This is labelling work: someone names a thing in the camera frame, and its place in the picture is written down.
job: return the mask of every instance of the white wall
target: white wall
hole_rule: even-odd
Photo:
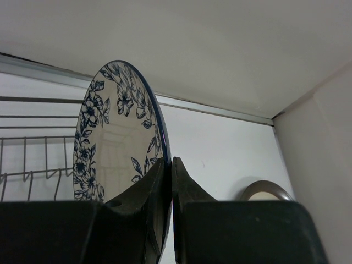
[[[296,199],[311,213],[331,263],[352,263],[352,69],[278,117]]]
[[[57,85],[49,82],[19,78],[0,74],[0,91],[3,96],[34,96],[83,98],[85,89]],[[78,115],[80,106],[68,104],[33,104],[0,102],[2,114],[61,114]],[[293,196],[287,171],[270,126],[259,125],[210,114],[162,106],[168,130],[171,154],[182,158],[190,175],[210,195],[219,200],[232,200],[254,181],[271,180]],[[0,119],[1,125],[45,125],[56,124],[57,120]],[[60,120],[75,125],[76,120]],[[74,129],[43,130],[0,130],[2,136],[44,135],[44,133],[73,135]],[[49,167],[64,167],[63,144],[49,142]],[[68,167],[72,166],[72,143],[67,143]],[[30,169],[43,169],[43,142],[29,142],[27,148]],[[21,171],[23,154],[20,142],[6,145],[2,172]],[[35,179],[31,200],[52,200],[57,177],[44,179],[44,174]],[[72,178],[64,177],[60,184],[58,199],[73,198]],[[8,182],[5,200],[25,200],[28,182],[20,177]],[[170,229],[162,264],[175,263],[173,250],[173,228]]]

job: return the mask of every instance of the white plate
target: white plate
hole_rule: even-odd
[[[75,200],[114,198],[160,157],[171,163],[164,120],[152,90],[131,64],[106,64],[91,82],[78,118]]]

